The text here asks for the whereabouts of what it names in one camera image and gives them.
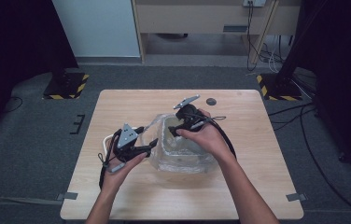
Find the clear plastic bag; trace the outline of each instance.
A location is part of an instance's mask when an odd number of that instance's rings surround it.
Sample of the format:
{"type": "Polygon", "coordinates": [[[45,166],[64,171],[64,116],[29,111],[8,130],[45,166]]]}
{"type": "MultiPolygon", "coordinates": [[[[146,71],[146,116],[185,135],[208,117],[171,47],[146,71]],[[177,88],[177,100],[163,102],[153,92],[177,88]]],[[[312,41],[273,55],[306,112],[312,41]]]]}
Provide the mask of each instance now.
{"type": "Polygon", "coordinates": [[[149,162],[159,171],[198,174],[213,171],[218,163],[214,157],[196,143],[181,136],[173,137],[169,126],[177,126],[181,121],[174,114],[158,115],[140,134],[146,145],[158,138],[158,145],[152,149],[149,162]]]}

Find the wall socket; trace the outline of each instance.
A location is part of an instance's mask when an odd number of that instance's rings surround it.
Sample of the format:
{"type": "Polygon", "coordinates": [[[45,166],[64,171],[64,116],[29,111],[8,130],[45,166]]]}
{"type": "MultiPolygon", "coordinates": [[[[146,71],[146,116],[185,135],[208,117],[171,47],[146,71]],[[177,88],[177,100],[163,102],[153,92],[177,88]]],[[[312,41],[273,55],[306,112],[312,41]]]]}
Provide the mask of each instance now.
{"type": "Polygon", "coordinates": [[[249,7],[250,5],[248,2],[252,2],[253,7],[264,7],[266,0],[244,0],[243,1],[243,7],[249,7]]]}

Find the black circular object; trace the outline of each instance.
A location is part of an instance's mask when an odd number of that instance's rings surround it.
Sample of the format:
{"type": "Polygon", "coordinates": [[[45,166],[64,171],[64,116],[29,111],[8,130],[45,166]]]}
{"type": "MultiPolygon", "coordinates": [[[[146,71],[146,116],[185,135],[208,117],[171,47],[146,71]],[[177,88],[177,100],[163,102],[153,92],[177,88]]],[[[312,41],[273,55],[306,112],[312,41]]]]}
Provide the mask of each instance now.
{"type": "Polygon", "coordinates": [[[216,101],[216,99],[214,99],[214,98],[208,98],[205,102],[206,102],[208,105],[216,105],[216,104],[217,104],[217,101],[216,101]]]}

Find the white wall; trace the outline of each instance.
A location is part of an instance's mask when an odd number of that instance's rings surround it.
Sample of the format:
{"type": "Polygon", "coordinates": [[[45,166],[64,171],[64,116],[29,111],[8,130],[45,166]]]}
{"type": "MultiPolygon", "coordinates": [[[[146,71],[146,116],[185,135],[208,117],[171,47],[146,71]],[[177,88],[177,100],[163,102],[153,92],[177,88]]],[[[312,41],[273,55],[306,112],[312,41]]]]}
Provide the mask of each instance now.
{"type": "Polygon", "coordinates": [[[140,57],[130,0],[52,0],[76,57],[140,57]]]}

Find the desk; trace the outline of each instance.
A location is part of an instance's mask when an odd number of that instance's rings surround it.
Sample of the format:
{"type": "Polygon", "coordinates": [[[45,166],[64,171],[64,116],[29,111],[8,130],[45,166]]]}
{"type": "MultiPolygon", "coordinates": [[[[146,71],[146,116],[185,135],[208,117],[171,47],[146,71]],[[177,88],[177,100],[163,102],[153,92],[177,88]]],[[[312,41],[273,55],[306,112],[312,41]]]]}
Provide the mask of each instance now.
{"type": "MultiPolygon", "coordinates": [[[[237,159],[275,215],[281,219],[303,216],[299,201],[289,202],[295,193],[288,168],[274,136],[258,91],[236,90],[111,90],[102,91],[91,118],[61,217],[86,219],[100,191],[98,187],[103,139],[124,122],[147,126],[158,114],[174,113],[173,106],[185,97],[200,94],[193,102],[214,116],[226,116],[219,125],[235,148],[237,159]],[[207,105],[214,98],[217,104],[207,105]]],[[[143,161],[121,186],[111,219],[175,220],[238,219],[231,194],[219,169],[209,174],[185,175],[159,172],[143,161]]]]}
{"type": "MultiPolygon", "coordinates": [[[[246,48],[248,7],[242,0],[132,0],[141,58],[149,34],[239,34],[246,48]]],[[[266,35],[294,35],[301,0],[266,0],[252,10],[251,44],[260,52],[266,35]]],[[[250,52],[250,62],[258,55],[250,52]]]]}

